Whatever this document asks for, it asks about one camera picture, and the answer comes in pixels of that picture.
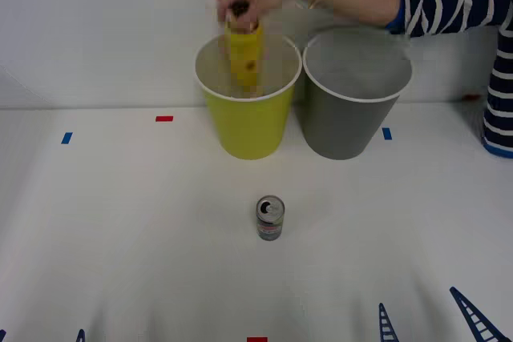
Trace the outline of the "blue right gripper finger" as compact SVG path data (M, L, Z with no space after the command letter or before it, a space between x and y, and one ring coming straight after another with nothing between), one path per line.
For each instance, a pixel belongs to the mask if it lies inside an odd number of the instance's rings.
M379 332L381 342L399 342L398 336L390 321L388 313L383 303L378 306L379 311Z
M456 287L451 287L450 293L477 342L511 342Z

